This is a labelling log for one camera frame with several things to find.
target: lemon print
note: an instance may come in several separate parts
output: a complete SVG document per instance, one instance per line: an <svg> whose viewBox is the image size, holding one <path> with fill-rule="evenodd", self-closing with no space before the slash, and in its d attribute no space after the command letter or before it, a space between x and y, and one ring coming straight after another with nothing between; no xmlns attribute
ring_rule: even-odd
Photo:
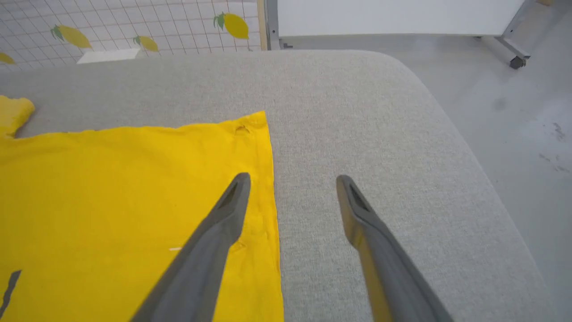
<svg viewBox="0 0 572 322"><path fill-rule="evenodd" d="M248 25L238 15L223 12L214 17L213 26L217 24L220 29L226 25L228 33L234 38L248 39Z"/></svg>
<svg viewBox="0 0 572 322"><path fill-rule="evenodd" d="M12 57L4 54L4 53L0 53L0 61L1 62L5 62L7 64L10 65L15 65L16 63L14 62L14 60L12 59Z"/></svg>
<svg viewBox="0 0 572 322"><path fill-rule="evenodd" d="M137 36L133 38L133 42L135 42L137 45L143 46L143 48L147 50L151 50L152 52L159 51L159 48L157 48L157 43L149 37Z"/></svg>
<svg viewBox="0 0 572 322"><path fill-rule="evenodd" d="M58 37L61 40L67 40L70 44L78 46L79 48L91 48L92 45L89 43L87 37L81 33L81 31L76 28L68 26L55 26L50 29L52 37Z"/></svg>

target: yellow t-shirt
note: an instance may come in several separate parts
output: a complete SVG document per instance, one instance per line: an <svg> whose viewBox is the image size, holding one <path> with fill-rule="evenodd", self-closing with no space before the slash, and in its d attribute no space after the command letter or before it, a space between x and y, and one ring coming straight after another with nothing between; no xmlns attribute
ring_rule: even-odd
<svg viewBox="0 0 572 322"><path fill-rule="evenodd" d="M240 172L251 193L214 320L284 321L264 112L13 138L32 112L0 97L0 285L21 270L3 322L129 320Z"/></svg>

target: gray cushioned table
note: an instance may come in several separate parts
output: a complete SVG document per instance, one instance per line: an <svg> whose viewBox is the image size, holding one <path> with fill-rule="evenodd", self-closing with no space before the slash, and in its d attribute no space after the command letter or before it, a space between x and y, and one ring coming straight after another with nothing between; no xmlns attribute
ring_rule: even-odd
<svg viewBox="0 0 572 322"><path fill-rule="evenodd" d="M549 321L546 287L475 156L420 80L368 52L146 58L0 76L19 136L267 112L286 321L370 321L335 178L353 177L457 321Z"/></svg>

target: green leaf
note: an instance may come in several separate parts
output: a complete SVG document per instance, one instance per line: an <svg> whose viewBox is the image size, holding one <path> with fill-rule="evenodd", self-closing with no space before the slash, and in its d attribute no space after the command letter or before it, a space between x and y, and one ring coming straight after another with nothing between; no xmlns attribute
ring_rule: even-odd
<svg viewBox="0 0 572 322"><path fill-rule="evenodd" d="M224 13L217 16L217 22L219 23L220 29L222 29L224 27Z"/></svg>
<svg viewBox="0 0 572 322"><path fill-rule="evenodd" d="M63 41L62 32L59 30L58 26L53 27L50 31L52 35L55 35L56 37L58 37L60 40Z"/></svg>

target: lemon-patterned wall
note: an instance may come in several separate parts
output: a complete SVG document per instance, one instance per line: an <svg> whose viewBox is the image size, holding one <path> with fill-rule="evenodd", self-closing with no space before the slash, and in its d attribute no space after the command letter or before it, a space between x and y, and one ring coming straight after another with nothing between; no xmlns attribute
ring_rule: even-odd
<svg viewBox="0 0 572 322"><path fill-rule="evenodd" d="M258 51L256 0L1 0L0 72L75 64L85 52Z"/></svg>

